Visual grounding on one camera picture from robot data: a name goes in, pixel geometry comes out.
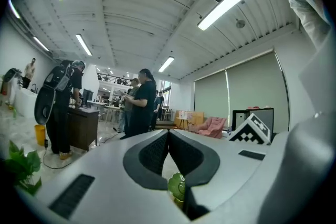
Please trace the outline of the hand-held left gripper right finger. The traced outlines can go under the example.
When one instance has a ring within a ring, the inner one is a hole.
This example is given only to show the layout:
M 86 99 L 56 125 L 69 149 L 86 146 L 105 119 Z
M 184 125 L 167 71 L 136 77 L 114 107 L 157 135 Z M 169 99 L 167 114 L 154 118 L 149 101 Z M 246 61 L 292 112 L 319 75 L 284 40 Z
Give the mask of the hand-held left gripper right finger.
M 230 142 L 169 131 L 169 153 L 185 178 L 183 212 L 195 220 L 233 196 L 269 151 L 267 145 Z

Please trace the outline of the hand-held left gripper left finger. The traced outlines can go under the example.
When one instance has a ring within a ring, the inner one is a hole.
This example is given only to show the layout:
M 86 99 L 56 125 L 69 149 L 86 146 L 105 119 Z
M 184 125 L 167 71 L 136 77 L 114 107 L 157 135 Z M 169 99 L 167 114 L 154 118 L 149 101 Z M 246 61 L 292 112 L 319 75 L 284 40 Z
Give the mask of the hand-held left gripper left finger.
M 123 167 L 127 150 L 166 133 L 154 131 L 98 146 L 44 183 L 36 195 L 18 190 L 18 197 L 42 223 L 188 224 L 167 190 L 142 187 Z

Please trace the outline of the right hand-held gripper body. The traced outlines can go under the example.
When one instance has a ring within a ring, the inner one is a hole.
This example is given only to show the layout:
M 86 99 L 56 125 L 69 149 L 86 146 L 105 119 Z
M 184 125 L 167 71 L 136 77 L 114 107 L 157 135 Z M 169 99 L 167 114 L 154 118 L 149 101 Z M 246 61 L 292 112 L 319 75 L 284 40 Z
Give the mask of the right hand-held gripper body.
M 259 145 L 270 145 L 270 129 L 252 113 L 235 131 L 232 131 L 227 140 L 231 142 L 245 142 Z

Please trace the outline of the green leaf plate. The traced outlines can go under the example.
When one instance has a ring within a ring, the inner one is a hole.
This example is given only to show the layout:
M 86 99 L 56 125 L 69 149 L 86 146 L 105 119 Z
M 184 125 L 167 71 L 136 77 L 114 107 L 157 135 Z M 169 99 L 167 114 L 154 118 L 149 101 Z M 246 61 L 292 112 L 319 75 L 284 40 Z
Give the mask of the green leaf plate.
M 185 178 L 178 172 L 168 180 L 168 191 L 173 202 L 182 210 L 185 198 Z

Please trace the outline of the pink chair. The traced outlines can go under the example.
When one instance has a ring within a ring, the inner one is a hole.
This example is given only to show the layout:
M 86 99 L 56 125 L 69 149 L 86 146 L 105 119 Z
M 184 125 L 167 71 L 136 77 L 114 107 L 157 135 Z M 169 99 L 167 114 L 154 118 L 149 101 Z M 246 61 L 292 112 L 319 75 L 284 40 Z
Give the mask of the pink chair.
M 202 136 L 221 139 L 226 120 L 226 118 L 209 117 L 203 124 L 196 126 L 194 132 Z

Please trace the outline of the grey roller blind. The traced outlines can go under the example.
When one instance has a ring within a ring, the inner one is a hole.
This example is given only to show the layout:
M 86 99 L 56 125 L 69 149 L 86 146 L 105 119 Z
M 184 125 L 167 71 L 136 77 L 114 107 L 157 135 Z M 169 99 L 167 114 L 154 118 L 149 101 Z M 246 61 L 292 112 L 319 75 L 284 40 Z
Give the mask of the grey roller blind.
M 276 133 L 289 126 L 285 81 L 275 53 L 265 54 L 227 70 L 230 110 L 266 106 L 274 110 Z
M 194 111 L 203 112 L 204 118 L 228 119 L 228 90 L 226 72 L 221 71 L 195 81 Z

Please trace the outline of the light wooden cabinet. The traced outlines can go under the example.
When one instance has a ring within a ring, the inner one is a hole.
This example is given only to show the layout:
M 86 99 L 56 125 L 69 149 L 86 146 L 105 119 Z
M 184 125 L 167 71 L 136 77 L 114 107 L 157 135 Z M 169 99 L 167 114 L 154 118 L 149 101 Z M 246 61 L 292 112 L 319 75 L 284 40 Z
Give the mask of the light wooden cabinet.
M 179 129 L 179 123 L 180 121 L 178 120 L 178 114 L 182 110 L 177 110 L 175 112 L 175 119 L 174 119 L 174 124 L 176 127 Z M 193 119 L 189 121 L 190 127 L 196 126 L 196 125 L 201 125 L 204 122 L 204 112 L 195 112 L 195 111 L 190 111 L 193 112 Z

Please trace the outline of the dark wooden desk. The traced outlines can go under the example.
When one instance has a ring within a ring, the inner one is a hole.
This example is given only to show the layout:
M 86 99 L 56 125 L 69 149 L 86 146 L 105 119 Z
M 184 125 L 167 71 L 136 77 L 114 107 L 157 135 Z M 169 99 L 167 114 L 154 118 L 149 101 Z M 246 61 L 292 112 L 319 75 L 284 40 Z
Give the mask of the dark wooden desk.
M 94 142 L 98 145 L 99 111 L 93 108 L 68 108 L 69 143 L 71 146 L 89 151 Z

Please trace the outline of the white sign easel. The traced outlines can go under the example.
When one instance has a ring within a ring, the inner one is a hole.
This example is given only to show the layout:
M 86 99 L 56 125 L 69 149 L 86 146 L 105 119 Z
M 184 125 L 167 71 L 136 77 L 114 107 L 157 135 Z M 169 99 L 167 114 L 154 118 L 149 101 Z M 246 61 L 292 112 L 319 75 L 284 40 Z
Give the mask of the white sign easel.
M 193 112 L 180 111 L 178 116 L 178 120 L 180 121 L 178 128 L 189 130 L 190 129 L 189 121 L 192 119 L 193 119 Z

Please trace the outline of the yellow bucket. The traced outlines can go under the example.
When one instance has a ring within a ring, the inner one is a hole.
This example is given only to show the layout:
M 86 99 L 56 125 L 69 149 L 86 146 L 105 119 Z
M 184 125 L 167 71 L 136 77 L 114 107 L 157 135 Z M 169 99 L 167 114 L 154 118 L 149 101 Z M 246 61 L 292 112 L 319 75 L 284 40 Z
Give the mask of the yellow bucket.
M 35 125 L 35 136 L 36 141 L 39 146 L 45 146 L 45 140 L 46 140 L 46 128 L 44 125 Z

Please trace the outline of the green leafy plant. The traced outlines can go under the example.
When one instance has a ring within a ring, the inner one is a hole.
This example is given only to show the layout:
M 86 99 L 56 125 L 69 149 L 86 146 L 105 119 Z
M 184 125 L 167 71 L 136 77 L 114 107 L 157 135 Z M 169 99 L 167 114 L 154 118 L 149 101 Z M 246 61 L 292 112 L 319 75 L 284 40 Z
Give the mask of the green leafy plant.
M 12 140 L 9 141 L 9 158 L 2 160 L 10 183 L 34 196 L 42 186 L 41 178 L 33 181 L 33 174 L 41 167 L 41 160 L 37 151 L 24 155 L 24 148 L 19 148 Z

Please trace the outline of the black computer monitor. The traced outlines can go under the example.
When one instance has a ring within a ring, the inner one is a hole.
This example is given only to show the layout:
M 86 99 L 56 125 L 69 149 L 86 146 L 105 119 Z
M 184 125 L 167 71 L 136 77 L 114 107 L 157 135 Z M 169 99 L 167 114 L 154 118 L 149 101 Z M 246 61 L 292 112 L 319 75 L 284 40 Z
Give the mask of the black computer monitor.
M 87 102 L 92 100 L 93 92 L 91 90 L 84 89 L 81 96 L 81 107 L 87 107 Z

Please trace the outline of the black oval device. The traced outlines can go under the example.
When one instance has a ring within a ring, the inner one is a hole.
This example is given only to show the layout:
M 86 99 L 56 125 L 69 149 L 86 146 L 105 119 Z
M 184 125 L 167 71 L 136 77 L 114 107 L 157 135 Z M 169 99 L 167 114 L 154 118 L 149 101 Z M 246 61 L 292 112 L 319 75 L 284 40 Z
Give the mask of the black oval device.
M 56 101 L 56 90 L 44 84 L 37 94 L 34 117 L 39 125 L 46 125 Z

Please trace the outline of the white counter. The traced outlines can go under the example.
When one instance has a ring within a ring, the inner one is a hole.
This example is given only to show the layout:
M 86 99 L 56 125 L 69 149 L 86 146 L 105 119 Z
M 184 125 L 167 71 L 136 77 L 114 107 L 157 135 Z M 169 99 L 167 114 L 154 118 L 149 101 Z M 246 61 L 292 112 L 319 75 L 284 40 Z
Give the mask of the white counter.
M 37 94 L 28 89 L 20 88 L 16 92 L 14 108 L 21 116 L 32 119 L 34 118 L 34 107 Z

